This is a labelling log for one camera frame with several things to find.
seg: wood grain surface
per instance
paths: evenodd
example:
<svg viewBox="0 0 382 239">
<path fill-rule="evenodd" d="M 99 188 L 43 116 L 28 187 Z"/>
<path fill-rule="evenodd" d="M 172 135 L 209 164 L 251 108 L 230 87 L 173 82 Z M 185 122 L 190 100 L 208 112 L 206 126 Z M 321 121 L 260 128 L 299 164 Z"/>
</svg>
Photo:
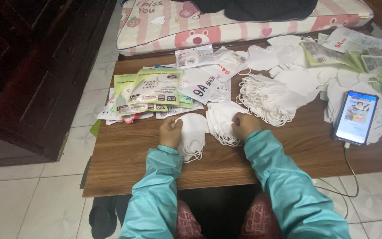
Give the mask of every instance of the wood grain surface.
<svg viewBox="0 0 382 239">
<path fill-rule="evenodd" d="M 174 56 L 119 61 L 114 74 L 136 73 L 143 66 L 174 62 Z M 267 71 L 260 73 L 268 76 Z M 238 84 L 242 77 L 236 75 L 232 78 L 231 100 L 235 100 L 239 93 Z M 262 128 L 272 130 L 283 144 L 285 154 L 290 155 L 297 166 L 312 178 L 351 174 L 344 159 L 343 143 L 332 139 L 332 124 L 324 121 L 326 106 L 327 102 L 317 97 L 308 105 L 300 107 L 293 121 L 282 127 L 273 127 L 261 120 Z M 194 112 L 205 115 L 205 110 Z M 105 125 L 103 121 L 83 196 L 130 194 L 132 186 L 145 173 L 148 148 L 158 145 L 158 128 L 162 121 L 156 117 L 135 120 L 131 124 L 121 122 Z M 348 159 L 356 173 L 382 171 L 382 137 L 374 144 L 351 146 Z M 177 179 L 178 189 L 253 183 L 257 183 L 257 178 L 245 158 L 243 147 L 221 145 L 209 133 L 206 134 L 202 159 L 183 164 L 181 176 Z"/>
</svg>

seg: mattress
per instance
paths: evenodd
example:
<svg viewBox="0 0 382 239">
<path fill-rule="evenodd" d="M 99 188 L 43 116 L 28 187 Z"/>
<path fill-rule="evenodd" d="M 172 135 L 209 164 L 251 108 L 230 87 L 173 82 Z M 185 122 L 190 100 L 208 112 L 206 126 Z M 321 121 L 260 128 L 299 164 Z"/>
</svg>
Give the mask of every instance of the mattress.
<svg viewBox="0 0 382 239">
<path fill-rule="evenodd" d="M 151 23 L 164 17 L 163 24 Z M 190 2 L 129 0 L 122 8 L 117 49 L 124 56 L 220 42 L 248 41 L 337 27 L 355 27 L 374 17 L 362 0 L 318 0 L 305 20 L 239 22 L 223 11 L 200 14 Z"/>
</svg>

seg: dark wooden cabinet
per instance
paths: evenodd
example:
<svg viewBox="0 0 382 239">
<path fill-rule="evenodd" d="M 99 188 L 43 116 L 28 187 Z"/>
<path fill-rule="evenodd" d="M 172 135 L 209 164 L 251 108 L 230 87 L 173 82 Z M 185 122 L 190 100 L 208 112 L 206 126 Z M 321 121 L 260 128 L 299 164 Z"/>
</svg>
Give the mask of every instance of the dark wooden cabinet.
<svg viewBox="0 0 382 239">
<path fill-rule="evenodd" d="M 0 166 L 59 158 L 115 4 L 0 0 Z"/>
</svg>

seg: teal sleeve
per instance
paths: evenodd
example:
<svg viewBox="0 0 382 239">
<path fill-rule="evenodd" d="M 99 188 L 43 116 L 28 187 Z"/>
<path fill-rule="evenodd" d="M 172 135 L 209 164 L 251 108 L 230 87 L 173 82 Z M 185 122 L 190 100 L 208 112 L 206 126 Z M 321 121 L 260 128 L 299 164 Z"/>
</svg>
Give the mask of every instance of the teal sleeve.
<svg viewBox="0 0 382 239">
<path fill-rule="evenodd" d="M 175 179 L 182 157 L 173 148 L 149 149 L 144 177 L 132 187 L 119 239 L 173 238 L 178 214 Z"/>
<path fill-rule="evenodd" d="M 270 130 L 251 133 L 244 151 L 272 201 L 284 238 L 350 239 L 348 224 L 333 211 L 331 199 L 320 193 L 309 175 L 284 154 L 282 144 Z"/>
</svg>

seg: charger cable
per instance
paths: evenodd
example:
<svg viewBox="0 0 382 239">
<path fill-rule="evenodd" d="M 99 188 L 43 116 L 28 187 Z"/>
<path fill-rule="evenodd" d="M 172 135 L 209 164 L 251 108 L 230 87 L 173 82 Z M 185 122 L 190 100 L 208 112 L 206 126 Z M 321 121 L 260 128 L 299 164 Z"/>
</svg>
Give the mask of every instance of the charger cable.
<svg viewBox="0 0 382 239">
<path fill-rule="evenodd" d="M 349 147 L 350 147 L 350 143 L 345 143 L 345 144 L 344 144 L 344 158 L 345 158 L 346 163 L 347 163 L 347 166 L 349 167 L 350 171 L 352 172 L 353 177 L 354 177 L 354 180 L 355 180 L 355 182 L 356 182 L 356 194 L 355 194 L 354 196 L 350 196 L 350 195 L 348 195 L 348 194 L 340 193 L 340 191 L 339 191 L 337 188 L 335 188 L 333 185 L 331 185 L 330 183 L 326 182 L 326 181 L 323 180 L 323 179 L 319 179 L 319 180 L 321 180 L 322 182 L 325 182 L 326 184 L 328 184 L 330 187 L 332 187 L 332 188 L 335 189 L 336 191 L 333 191 L 333 190 L 330 190 L 330 189 L 327 189 L 327 188 L 324 188 L 324 187 L 318 187 L 318 186 L 315 186 L 315 187 L 317 187 L 317 188 L 321 188 L 321 189 L 324 189 L 324 190 L 326 190 L 326 191 L 330 191 L 330 192 L 332 192 L 332 193 L 336 193 L 336 194 L 339 194 L 339 195 L 342 196 L 342 198 L 343 198 L 343 200 L 344 200 L 344 203 L 346 204 L 346 216 L 344 217 L 344 219 L 347 218 L 348 213 L 349 213 L 349 208 L 348 208 L 348 205 L 347 205 L 347 201 L 346 201 L 346 199 L 344 198 L 344 196 L 354 198 L 354 197 L 357 197 L 357 196 L 359 195 L 359 182 L 357 181 L 356 174 L 354 173 L 354 170 L 353 170 L 353 168 L 351 167 L 351 165 L 350 165 L 350 163 L 349 163 L 349 160 L 347 159 L 347 150 L 349 149 Z"/>
</svg>

